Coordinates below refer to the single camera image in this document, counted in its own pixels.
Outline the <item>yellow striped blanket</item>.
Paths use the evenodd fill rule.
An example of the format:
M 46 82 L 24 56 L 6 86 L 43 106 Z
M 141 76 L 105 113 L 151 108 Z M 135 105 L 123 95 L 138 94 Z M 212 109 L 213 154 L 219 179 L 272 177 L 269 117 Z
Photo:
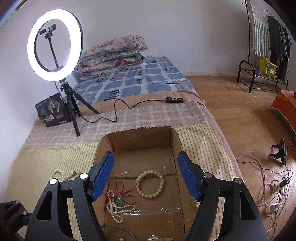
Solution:
M 210 125 L 199 124 L 175 128 L 183 151 L 203 171 L 222 180 L 233 180 L 232 162 Z M 40 149 L 22 148 L 11 166 L 6 191 L 8 201 L 19 200 L 33 211 L 51 178 L 62 180 L 71 173 L 87 172 L 95 163 L 99 142 Z

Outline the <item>open cardboard box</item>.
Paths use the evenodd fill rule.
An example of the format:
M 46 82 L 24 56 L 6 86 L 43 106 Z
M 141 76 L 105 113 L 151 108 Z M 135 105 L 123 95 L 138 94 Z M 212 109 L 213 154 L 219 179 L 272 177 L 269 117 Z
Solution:
M 116 222 L 106 210 L 106 194 L 94 202 L 108 240 L 146 240 L 151 235 L 185 239 L 197 206 L 178 168 L 182 150 L 176 130 L 168 126 L 114 132 L 101 139 L 95 163 L 106 152 L 114 156 L 105 191 L 123 193 L 124 203 L 135 206 Z

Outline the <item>beige plaid blanket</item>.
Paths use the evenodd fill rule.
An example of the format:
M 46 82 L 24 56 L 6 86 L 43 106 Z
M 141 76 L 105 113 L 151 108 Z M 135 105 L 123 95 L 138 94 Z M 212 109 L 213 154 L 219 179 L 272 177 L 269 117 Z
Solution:
M 80 136 L 77 137 L 72 123 L 45 127 L 36 121 L 24 148 L 39 149 L 74 144 L 98 143 L 112 132 L 141 127 L 171 126 L 179 128 L 206 121 L 228 154 L 236 176 L 241 171 L 221 129 L 206 108 L 206 102 L 196 92 L 189 90 L 160 91 L 140 94 L 93 104 L 99 115 L 80 107 L 82 117 L 77 119 Z

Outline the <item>black snack bag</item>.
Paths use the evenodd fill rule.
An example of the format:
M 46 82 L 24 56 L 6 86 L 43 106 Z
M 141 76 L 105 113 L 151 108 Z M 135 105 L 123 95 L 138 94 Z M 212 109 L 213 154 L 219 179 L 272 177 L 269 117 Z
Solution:
M 71 122 L 67 104 L 59 93 L 49 96 L 35 105 L 38 117 L 46 127 Z

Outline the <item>black tripod stand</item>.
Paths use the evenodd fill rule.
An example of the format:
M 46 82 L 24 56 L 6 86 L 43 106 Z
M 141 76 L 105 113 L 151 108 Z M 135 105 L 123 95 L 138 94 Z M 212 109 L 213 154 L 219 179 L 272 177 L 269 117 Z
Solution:
M 63 79 L 60 81 L 62 83 L 61 85 L 61 91 L 64 91 L 66 94 L 67 99 L 67 106 L 69 109 L 70 117 L 74 125 L 75 133 L 77 137 L 80 136 L 79 127 L 76 121 L 76 114 L 81 117 L 82 113 L 78 108 L 78 105 L 76 103 L 75 99 L 78 99 L 80 102 L 82 102 L 87 108 L 89 108 L 93 113 L 99 114 L 99 112 L 93 108 L 82 96 L 80 96 L 77 92 L 73 90 L 73 88 L 69 85 L 69 83 L 66 81 L 66 79 Z

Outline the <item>small black tripod on floor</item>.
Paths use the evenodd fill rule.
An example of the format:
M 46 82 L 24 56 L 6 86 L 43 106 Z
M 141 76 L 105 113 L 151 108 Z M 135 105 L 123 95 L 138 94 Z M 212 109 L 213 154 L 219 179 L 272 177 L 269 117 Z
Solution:
M 280 142 L 276 145 L 271 146 L 272 153 L 269 154 L 270 157 L 275 160 L 280 160 L 280 162 L 286 166 L 287 165 L 287 153 L 288 147 L 285 145 L 285 139 L 281 138 Z

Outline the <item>blue patterned mattress sheet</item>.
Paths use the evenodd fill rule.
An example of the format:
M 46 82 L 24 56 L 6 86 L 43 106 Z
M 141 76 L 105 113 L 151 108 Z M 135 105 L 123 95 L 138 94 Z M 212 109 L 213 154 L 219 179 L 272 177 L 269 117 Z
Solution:
M 195 91 L 191 82 L 165 56 L 147 58 L 145 65 L 81 81 L 73 90 L 89 104 L 158 91 Z

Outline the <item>black clothes rack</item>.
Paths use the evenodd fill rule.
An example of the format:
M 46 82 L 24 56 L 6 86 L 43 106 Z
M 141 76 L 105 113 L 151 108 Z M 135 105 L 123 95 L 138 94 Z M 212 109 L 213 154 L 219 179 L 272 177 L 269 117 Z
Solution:
M 248 21 L 248 53 L 247 59 L 239 63 L 236 82 L 249 93 L 287 90 L 292 42 L 286 24 L 265 1 L 243 4 Z

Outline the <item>folded floral quilt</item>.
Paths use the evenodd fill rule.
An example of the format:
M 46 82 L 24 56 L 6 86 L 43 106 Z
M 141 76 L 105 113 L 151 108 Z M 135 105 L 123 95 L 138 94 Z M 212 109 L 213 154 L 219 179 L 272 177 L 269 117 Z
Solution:
M 145 62 L 144 37 L 129 35 L 106 41 L 84 51 L 75 68 L 80 76 L 99 76 L 130 69 Z

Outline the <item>yellow box on rack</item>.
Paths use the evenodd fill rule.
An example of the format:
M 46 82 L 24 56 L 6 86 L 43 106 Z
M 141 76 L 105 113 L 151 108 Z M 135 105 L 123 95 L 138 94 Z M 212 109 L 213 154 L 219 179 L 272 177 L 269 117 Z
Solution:
M 268 78 L 268 79 L 274 79 L 276 74 L 277 66 L 267 59 L 260 58 L 259 67 L 262 69 L 261 76 Z

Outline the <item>striped hanging towel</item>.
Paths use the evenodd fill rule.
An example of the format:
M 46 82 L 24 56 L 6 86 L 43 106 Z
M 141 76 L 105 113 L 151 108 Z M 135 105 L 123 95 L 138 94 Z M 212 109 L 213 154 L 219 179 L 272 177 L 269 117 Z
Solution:
M 251 46 L 255 55 L 269 59 L 269 27 L 263 1 L 246 1 L 250 17 Z

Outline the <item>black phone holder clamp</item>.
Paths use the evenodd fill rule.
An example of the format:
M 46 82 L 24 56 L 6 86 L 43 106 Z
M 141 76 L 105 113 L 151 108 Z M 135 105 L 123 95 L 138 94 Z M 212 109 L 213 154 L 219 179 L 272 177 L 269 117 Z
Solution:
M 53 31 L 56 30 L 56 24 L 49 26 L 47 29 L 40 30 L 40 36 L 45 37 L 45 39 L 49 39 L 53 35 Z

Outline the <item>dark hanging clothes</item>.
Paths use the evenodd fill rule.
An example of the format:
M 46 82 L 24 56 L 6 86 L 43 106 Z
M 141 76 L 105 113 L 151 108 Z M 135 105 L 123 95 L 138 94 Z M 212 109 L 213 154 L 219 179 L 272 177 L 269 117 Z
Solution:
M 286 81 L 291 58 L 290 36 L 287 29 L 273 16 L 268 16 L 270 61 L 277 65 L 276 76 Z

